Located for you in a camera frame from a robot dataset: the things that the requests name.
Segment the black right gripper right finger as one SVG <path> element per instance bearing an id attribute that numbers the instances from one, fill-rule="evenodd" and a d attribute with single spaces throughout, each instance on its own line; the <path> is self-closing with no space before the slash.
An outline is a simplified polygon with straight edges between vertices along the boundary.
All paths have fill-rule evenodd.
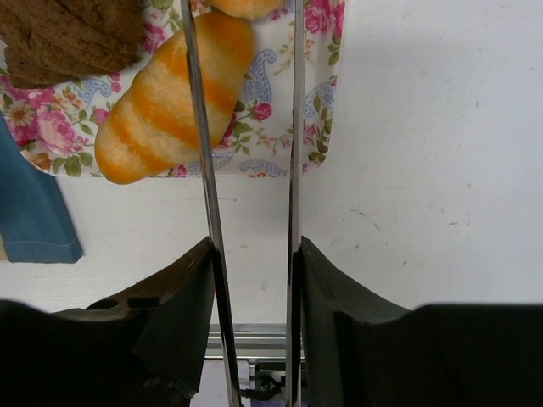
<path id="1" fill-rule="evenodd" d="M 539 406 L 538 304 L 400 307 L 301 245 L 302 326 L 314 406 Z"/>

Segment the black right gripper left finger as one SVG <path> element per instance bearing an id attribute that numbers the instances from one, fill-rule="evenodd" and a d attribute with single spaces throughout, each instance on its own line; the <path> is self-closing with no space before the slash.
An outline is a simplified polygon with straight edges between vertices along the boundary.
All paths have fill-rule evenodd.
<path id="1" fill-rule="evenodd" d="M 187 406 L 215 296 L 203 239 L 171 265 L 85 309 L 1 302 L 4 406 Z"/>

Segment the steel tongs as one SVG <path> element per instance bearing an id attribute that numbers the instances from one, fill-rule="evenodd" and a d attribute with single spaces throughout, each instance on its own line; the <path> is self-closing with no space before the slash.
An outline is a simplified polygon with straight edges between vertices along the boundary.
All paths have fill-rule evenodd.
<path id="1" fill-rule="evenodd" d="M 300 179 L 303 175 L 302 145 L 305 124 L 305 53 L 304 3 L 294 3 L 294 78 L 293 78 L 293 140 L 291 145 L 288 202 L 288 281 L 286 327 L 286 405 L 301 406 L 301 280 L 299 269 L 302 256 L 300 222 Z M 189 1 L 181 2 L 183 29 L 187 45 L 186 60 L 191 87 L 193 115 L 199 138 L 201 176 L 207 211 L 212 261 L 216 285 L 216 302 L 221 328 L 221 346 L 230 406 L 240 406 L 236 346 L 234 341 L 230 293 L 224 252 L 221 216 L 216 189 L 216 174 L 212 159 L 210 130 L 204 100 L 203 77 L 199 61 L 198 41 Z"/>

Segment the small round orange bun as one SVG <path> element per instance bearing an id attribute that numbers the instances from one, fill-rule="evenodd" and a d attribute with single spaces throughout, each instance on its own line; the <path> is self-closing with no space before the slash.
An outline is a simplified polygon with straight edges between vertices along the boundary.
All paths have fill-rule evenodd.
<path id="1" fill-rule="evenodd" d="M 205 0 L 204 3 L 232 17 L 258 20 L 284 5 L 283 0 Z"/>

